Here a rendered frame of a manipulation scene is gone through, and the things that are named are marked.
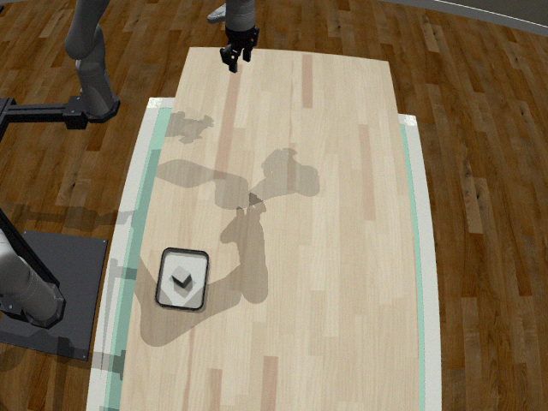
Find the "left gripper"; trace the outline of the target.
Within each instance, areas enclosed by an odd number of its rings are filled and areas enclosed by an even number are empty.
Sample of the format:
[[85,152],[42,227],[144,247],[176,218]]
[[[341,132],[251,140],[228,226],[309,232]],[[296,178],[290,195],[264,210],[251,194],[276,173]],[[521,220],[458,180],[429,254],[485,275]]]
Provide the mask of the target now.
[[[249,30],[237,32],[232,31],[225,26],[225,33],[229,40],[227,46],[220,49],[220,55],[223,63],[229,65],[229,71],[236,73],[237,60],[238,57],[241,55],[242,49],[244,49],[242,50],[242,59],[248,63],[251,61],[251,51],[253,50],[253,47],[255,47],[257,44],[259,28],[255,27],[254,25]],[[251,41],[251,38],[253,39],[253,41]],[[234,56],[234,59],[231,58],[232,56]]]

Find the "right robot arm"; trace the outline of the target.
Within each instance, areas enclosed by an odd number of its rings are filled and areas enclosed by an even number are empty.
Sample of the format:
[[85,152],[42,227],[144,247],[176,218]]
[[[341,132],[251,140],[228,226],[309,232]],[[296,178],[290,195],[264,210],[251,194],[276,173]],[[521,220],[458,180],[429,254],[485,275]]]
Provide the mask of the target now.
[[15,253],[1,229],[0,293],[6,294],[37,320],[47,320],[57,310],[56,294],[33,268]]

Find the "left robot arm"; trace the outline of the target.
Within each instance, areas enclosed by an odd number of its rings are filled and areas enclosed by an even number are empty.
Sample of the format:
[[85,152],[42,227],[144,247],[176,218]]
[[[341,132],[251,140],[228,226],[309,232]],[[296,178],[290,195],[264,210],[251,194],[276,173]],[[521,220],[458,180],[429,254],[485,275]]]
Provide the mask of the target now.
[[[107,113],[114,105],[104,60],[104,35],[98,24],[109,2],[110,0],[77,0],[74,18],[64,44],[67,54],[76,60],[80,95],[85,110],[94,116]],[[226,5],[207,16],[208,23],[220,21],[225,21],[225,26],[232,31],[251,29],[255,25],[254,0],[226,0]]]

